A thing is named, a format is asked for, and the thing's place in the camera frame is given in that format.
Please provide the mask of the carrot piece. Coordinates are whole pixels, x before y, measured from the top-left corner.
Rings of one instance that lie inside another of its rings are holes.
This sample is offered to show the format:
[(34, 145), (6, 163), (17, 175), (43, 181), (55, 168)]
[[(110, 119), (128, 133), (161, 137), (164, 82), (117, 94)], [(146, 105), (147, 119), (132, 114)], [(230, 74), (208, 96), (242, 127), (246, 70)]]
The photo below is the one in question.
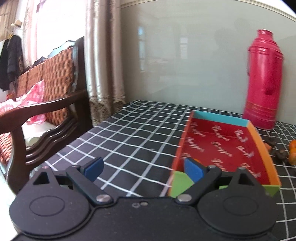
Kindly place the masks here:
[(270, 152), (272, 150), (272, 146), (270, 146), (269, 144), (264, 143), (264, 145), (265, 145), (268, 152)]

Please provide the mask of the colourful red cardboard tray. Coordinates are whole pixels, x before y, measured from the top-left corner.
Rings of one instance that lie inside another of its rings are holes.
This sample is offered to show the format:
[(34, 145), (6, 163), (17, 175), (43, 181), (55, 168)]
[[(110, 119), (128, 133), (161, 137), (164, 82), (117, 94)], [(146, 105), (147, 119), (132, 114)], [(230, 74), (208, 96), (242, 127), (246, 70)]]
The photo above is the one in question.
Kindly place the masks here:
[(176, 197), (193, 185), (184, 171), (186, 158), (223, 172), (247, 169), (274, 196), (281, 182), (273, 160), (254, 125), (245, 119), (204, 111), (191, 112), (172, 164), (168, 195)]

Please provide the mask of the dark mangosteen back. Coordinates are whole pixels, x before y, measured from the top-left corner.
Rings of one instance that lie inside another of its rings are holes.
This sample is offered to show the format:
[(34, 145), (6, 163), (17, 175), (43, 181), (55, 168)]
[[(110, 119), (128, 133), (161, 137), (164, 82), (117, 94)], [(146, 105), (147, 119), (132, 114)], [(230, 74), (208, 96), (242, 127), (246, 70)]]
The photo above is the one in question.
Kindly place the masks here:
[(276, 141), (274, 138), (266, 138), (264, 140), (265, 143), (267, 143), (269, 146), (271, 146), (272, 148), (274, 148), (276, 146)]

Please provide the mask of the dark mangosteen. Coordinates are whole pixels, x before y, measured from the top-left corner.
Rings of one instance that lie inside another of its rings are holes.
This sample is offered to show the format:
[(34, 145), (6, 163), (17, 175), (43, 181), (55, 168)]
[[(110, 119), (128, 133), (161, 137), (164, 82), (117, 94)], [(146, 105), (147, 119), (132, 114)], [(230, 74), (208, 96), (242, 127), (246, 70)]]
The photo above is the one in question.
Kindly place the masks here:
[(274, 153), (274, 161), (276, 163), (286, 163), (288, 160), (288, 153), (284, 149), (276, 150)]
[(267, 143), (269, 146), (271, 146), (272, 148), (274, 148), (276, 146), (276, 141), (274, 138), (266, 138), (264, 140), (265, 143)]

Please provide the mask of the wooden woven sofa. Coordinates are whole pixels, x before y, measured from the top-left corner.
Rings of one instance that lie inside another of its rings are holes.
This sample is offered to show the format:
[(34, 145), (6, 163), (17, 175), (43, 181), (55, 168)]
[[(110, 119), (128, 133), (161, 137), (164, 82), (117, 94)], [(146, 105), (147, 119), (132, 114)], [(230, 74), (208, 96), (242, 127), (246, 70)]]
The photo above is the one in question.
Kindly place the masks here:
[[(1, 174), (17, 194), (30, 173), (93, 127), (84, 60), (84, 39), (47, 59), (21, 76), (27, 89), (43, 82), (44, 100), (1, 113)], [(31, 146), (22, 126), (33, 117), (44, 117), (55, 127)]]

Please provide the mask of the dark mangosteen front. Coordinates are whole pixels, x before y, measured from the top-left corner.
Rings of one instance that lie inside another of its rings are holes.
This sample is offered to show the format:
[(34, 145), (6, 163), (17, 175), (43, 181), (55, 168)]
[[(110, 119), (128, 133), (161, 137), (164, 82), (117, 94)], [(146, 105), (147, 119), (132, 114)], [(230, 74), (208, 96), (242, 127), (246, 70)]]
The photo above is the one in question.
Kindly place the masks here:
[(276, 163), (286, 163), (288, 160), (288, 153), (284, 149), (276, 150), (274, 153), (274, 161)]

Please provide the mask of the orange middle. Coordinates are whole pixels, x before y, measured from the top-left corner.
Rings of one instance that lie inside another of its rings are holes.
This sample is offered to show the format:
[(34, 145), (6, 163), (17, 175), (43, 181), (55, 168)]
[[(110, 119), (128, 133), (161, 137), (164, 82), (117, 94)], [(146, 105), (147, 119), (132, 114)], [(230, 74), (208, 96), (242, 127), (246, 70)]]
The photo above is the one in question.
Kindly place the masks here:
[(288, 156), (288, 162), (290, 165), (296, 165), (296, 152), (290, 151)]

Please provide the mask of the small orange upper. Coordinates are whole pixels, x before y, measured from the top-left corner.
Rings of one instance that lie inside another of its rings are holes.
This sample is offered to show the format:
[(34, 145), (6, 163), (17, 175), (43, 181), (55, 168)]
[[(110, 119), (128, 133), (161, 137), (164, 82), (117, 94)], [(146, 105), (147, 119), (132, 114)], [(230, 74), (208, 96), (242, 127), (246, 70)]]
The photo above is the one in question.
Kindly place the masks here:
[(292, 140), (289, 143), (289, 150), (296, 148), (296, 140)]

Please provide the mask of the pink plastic bag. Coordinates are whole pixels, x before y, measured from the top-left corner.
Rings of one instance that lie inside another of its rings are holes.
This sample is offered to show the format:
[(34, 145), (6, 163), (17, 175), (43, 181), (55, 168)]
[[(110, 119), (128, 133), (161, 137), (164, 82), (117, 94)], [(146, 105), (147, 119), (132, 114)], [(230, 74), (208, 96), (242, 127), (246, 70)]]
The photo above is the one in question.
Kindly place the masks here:
[[(32, 88), (21, 97), (16, 100), (8, 99), (7, 101), (1, 102), (0, 113), (3, 114), (9, 110), (19, 107), (25, 107), (32, 104), (38, 104), (43, 102), (45, 93), (45, 80), (37, 82)], [(44, 114), (36, 115), (29, 118), (25, 125), (40, 125), (46, 121)]]

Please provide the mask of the pink thermos flask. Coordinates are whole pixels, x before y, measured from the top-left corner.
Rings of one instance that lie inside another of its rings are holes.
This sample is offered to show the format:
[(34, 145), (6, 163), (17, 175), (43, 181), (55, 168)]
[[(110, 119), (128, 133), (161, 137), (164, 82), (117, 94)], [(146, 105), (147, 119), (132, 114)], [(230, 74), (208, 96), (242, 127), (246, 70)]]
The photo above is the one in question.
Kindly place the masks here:
[(243, 118), (254, 126), (270, 130), (275, 125), (280, 102), (284, 56), (266, 29), (257, 30), (257, 37), (248, 48), (248, 91)]

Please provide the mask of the black hanging coat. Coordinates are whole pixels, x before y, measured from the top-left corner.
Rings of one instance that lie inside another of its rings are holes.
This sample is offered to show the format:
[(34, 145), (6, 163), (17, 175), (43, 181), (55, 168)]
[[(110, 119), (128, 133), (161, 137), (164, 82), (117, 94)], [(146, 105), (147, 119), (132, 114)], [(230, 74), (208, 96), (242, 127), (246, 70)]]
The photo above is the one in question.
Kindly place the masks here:
[(8, 91), (10, 83), (15, 82), (23, 70), (22, 39), (12, 35), (4, 41), (1, 51), (1, 90)]

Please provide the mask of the beige curtain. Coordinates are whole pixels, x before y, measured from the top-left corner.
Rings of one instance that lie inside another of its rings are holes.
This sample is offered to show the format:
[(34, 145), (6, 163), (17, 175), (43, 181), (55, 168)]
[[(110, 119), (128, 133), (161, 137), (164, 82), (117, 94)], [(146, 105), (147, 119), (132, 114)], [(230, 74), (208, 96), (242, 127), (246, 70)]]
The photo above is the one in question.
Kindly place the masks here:
[(87, 1), (84, 56), (94, 126), (125, 104), (120, 1)]

